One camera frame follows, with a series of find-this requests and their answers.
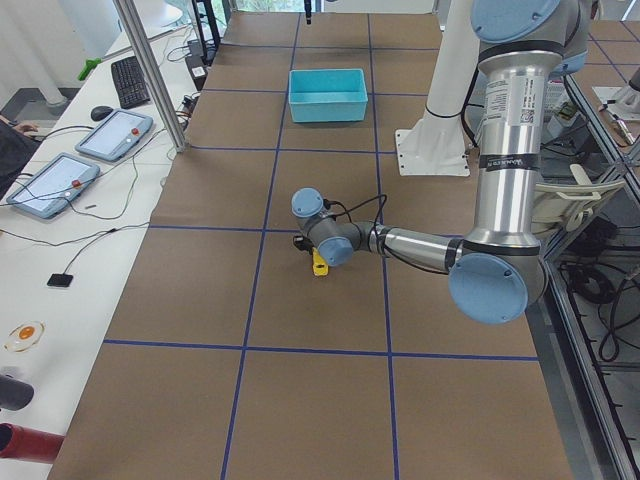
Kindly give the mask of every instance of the white robot link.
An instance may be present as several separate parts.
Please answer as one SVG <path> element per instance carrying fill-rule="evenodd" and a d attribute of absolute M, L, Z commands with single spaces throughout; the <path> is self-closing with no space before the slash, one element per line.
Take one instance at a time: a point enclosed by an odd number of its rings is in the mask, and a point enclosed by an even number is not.
<path fill-rule="evenodd" d="M 591 0 L 474 0 L 478 69 L 487 77 L 474 227 L 442 237 L 373 222 L 338 223 L 313 188 L 292 198 L 305 242 L 328 265 L 363 250 L 449 274 L 449 290 L 469 317 L 519 317 L 546 286 L 541 245 L 531 233 L 549 77 L 580 69 Z"/>

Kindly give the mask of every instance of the tablet screen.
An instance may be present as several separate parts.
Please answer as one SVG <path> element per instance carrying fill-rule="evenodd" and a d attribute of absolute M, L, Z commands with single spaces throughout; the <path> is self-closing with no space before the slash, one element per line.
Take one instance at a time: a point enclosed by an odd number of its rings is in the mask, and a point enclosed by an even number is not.
<path fill-rule="evenodd" d="M 25 203 L 34 210 L 43 212 L 51 202 L 68 196 L 71 183 L 91 169 L 89 165 L 68 157 L 60 159 L 38 175 L 20 193 L 13 197 L 15 203 Z"/>
<path fill-rule="evenodd" d="M 82 147 L 99 154 L 109 155 L 142 121 L 143 119 L 139 116 L 129 115 L 127 112 L 116 112 L 82 144 Z"/>

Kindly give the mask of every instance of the person's hand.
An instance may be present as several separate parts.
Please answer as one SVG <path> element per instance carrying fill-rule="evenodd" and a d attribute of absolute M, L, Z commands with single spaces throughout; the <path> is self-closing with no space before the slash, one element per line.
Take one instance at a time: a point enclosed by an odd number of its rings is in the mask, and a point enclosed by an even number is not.
<path fill-rule="evenodd" d="M 38 125 L 33 122 L 20 122 L 18 125 L 13 127 L 15 130 L 19 131 L 22 134 L 27 132 L 37 132 Z"/>

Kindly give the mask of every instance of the blue joint cap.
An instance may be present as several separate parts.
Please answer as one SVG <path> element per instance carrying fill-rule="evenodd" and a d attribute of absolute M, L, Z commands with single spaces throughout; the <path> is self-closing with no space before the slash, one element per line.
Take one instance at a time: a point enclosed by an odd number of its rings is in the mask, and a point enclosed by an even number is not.
<path fill-rule="evenodd" d="M 291 211 L 298 218 L 313 217 L 323 207 L 322 195 L 315 188 L 301 188 L 291 197 Z"/>
<path fill-rule="evenodd" d="M 488 324 L 518 318 L 529 300 L 518 271 L 486 253 L 465 255 L 454 265 L 449 272 L 449 292 L 465 315 Z"/>
<path fill-rule="evenodd" d="M 487 43 L 515 42 L 542 25 L 560 0 L 474 0 L 471 27 Z"/>
<path fill-rule="evenodd" d="M 318 252 L 327 265 L 337 267 L 349 261 L 353 256 L 353 246 L 344 237 L 331 237 L 323 240 L 318 245 Z"/>
<path fill-rule="evenodd" d="M 562 63 L 558 65 L 549 75 L 551 78 L 562 77 L 564 75 L 569 75 L 571 73 L 575 73 L 584 67 L 585 62 L 587 61 L 587 52 L 579 53 L 578 55 L 574 55 L 573 57 L 565 58 L 562 60 Z"/>

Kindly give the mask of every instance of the black cup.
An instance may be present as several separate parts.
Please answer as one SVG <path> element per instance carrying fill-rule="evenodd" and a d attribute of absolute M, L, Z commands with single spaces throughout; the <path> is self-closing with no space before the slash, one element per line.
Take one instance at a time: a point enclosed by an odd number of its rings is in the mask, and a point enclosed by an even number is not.
<path fill-rule="evenodd" d="M 20 410 L 33 398 L 33 387 L 6 375 L 0 375 L 0 409 Z"/>

